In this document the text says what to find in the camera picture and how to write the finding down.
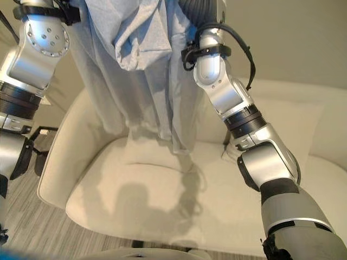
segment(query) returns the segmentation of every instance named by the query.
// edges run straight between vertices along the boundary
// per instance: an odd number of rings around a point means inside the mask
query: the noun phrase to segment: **silver robot arm segment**
[[[33,141],[23,134],[30,133],[55,67],[69,49],[62,21],[68,22],[71,9],[67,3],[62,7],[65,11],[55,8],[52,0],[21,0],[14,9],[15,18],[22,21],[20,41],[0,68],[0,245],[7,240],[8,181],[26,172],[33,151]],[[78,21],[78,9],[72,9]]]
[[[243,84],[232,77],[225,55],[212,52],[217,46],[224,45],[221,21],[214,20],[215,28],[209,24],[202,30],[204,21],[194,20],[189,1],[182,2],[183,12],[198,27],[195,43],[182,51],[182,60],[184,64],[187,61],[193,64],[189,69],[194,68],[196,84],[206,92],[230,130],[237,149],[243,152],[237,164],[245,183],[261,193],[261,213],[267,237],[263,247],[267,258],[347,259],[344,243],[314,199],[299,186],[300,168],[294,155],[262,117]],[[223,1],[210,2],[225,5]],[[200,17],[218,15],[200,14]],[[196,57],[189,58],[191,53]]]

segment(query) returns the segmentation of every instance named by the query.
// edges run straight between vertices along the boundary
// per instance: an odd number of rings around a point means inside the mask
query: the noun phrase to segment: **blue garment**
[[[195,28],[177,0],[73,0],[72,54],[108,132],[155,132],[175,153],[195,141],[202,91],[185,71],[181,50]]]

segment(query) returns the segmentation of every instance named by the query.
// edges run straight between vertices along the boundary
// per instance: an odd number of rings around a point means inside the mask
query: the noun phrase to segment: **black cable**
[[[248,81],[248,85],[246,87],[246,89],[249,90],[250,84],[252,83],[254,76],[255,76],[255,64],[253,62],[252,53],[250,53],[250,47],[248,45],[246,45],[246,43],[243,41],[241,36],[233,28],[231,28],[230,26],[223,24],[223,23],[206,23],[197,29],[197,31],[195,33],[195,43],[197,45],[199,44],[201,33],[204,30],[213,29],[213,28],[221,29],[221,30],[228,32],[236,40],[236,42],[239,44],[239,46],[241,47],[243,52],[245,52],[245,54],[249,60],[249,63],[250,63],[249,81]]]
[[[1,10],[0,10],[0,20],[6,26],[6,28],[10,31],[16,43],[18,44],[20,42],[20,39],[18,35],[16,34],[16,32],[14,31],[14,29],[12,28],[10,22],[7,20],[5,15],[1,12]]]

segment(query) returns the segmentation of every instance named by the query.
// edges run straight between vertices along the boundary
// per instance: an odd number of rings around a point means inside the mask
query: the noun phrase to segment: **chair backrest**
[[[304,83],[255,80],[250,91],[252,96],[262,98],[323,104],[324,110],[314,133],[310,154],[347,170],[347,90]],[[203,111],[198,116],[197,139],[221,143],[225,139],[226,127],[213,107],[207,104],[206,96],[203,102]]]

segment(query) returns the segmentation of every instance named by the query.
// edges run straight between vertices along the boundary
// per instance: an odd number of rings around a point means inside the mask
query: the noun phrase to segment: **gray carpet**
[[[47,150],[54,138],[54,132],[40,135],[35,141],[39,150]],[[72,220],[64,211],[40,201],[36,195],[39,177],[34,173],[36,155],[33,155],[25,175],[10,182],[6,228],[9,240],[4,249],[41,256],[42,259],[74,259],[95,252],[130,247],[132,241],[110,237],[86,230]],[[172,246],[145,243],[150,248],[174,248]],[[265,258],[212,252],[215,260],[261,260]]]

